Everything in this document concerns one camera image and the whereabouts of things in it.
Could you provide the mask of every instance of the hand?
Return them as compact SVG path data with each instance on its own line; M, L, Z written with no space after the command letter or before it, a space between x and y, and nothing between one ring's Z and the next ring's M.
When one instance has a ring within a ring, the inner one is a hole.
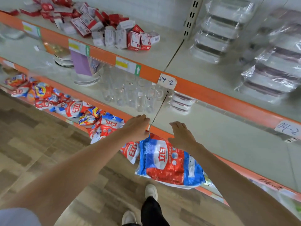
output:
M129 142L138 142L149 136L148 128L150 119L145 114L129 119L120 130L126 135Z
M169 123L173 129L173 135L175 138L168 138L168 141L175 147L186 152L189 152L190 147L196 144L194 136L187 129L186 124L175 121Z

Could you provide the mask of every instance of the white sneaker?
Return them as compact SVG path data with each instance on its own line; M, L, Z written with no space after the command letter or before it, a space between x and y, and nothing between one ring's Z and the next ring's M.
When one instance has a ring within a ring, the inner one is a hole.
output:
M145 199L148 197L153 197L156 201L158 201L157 188L153 184L148 184L145 187Z
M132 211L126 211L122 217L122 225L124 224L137 224L135 214Z

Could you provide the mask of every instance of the blue sleeve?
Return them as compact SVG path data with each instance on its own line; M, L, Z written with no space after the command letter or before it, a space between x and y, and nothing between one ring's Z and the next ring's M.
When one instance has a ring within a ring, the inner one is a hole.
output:
M23 208L0 210L0 226L41 226L38 217Z

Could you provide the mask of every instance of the purple box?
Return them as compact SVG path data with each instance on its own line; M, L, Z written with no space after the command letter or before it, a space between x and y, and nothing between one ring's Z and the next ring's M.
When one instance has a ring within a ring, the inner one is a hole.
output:
M100 65L100 61L91 57L82 55L75 51L70 51L74 64L74 69L77 74L93 76Z

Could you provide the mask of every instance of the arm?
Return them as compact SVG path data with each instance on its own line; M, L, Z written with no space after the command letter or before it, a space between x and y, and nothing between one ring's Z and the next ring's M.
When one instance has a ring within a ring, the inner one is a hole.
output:
M271 195L197 143L185 124L178 121L170 124L175 138L168 141L195 158L244 225L301 225Z
M122 146L149 136L145 131L149 121L145 115L130 119L123 128L55 165L23 188L2 209L26 208L38 216L43 226L54 225L74 198L96 179L99 171Z

